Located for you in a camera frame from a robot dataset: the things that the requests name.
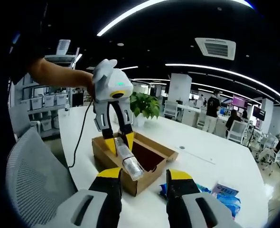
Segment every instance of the floor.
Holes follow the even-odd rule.
[[[52,139],[45,141],[45,144],[51,149],[58,160],[67,167],[65,161],[61,139]],[[280,210],[280,168],[277,164],[271,165],[271,169],[265,169],[265,165],[258,164],[265,186],[265,194],[269,198],[269,221],[271,221]]]

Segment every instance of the water bottle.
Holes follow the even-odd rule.
[[[122,161],[127,173],[133,181],[139,180],[144,174],[143,167],[139,164],[138,160],[129,150],[128,146],[123,142],[122,138],[115,138],[115,144],[118,157]]]
[[[64,110],[65,110],[65,113],[67,115],[69,115],[69,108],[70,108],[70,105],[69,105],[69,100],[68,100],[68,97],[66,98],[66,104],[64,106]]]

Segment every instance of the white pillar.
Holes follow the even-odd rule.
[[[263,99],[261,109],[265,111],[264,121],[261,125],[261,131],[265,134],[269,132],[272,116],[273,116],[274,103],[269,99]]]
[[[182,101],[184,105],[188,103],[191,91],[192,78],[184,74],[172,74],[168,90],[169,101]]]
[[[161,85],[156,85],[156,97],[160,97],[161,96]]]

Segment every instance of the black cable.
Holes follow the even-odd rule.
[[[76,152],[77,152],[77,149],[78,149],[78,146],[79,146],[79,142],[80,142],[80,140],[81,140],[81,136],[82,136],[82,133],[83,133],[83,128],[84,128],[84,123],[85,123],[85,119],[86,119],[86,114],[87,114],[87,111],[88,111],[89,107],[91,106],[92,102],[93,102],[93,100],[90,101],[90,103],[89,103],[89,105],[88,105],[88,107],[87,107],[87,109],[86,109],[86,111],[85,111],[85,114],[84,114],[84,119],[83,119],[83,124],[82,124],[82,128],[81,128],[79,140],[78,140],[77,146],[75,147],[75,152],[74,152],[74,163],[73,163],[73,165],[69,166],[68,168],[72,168],[72,167],[75,165],[75,154],[76,154]]]

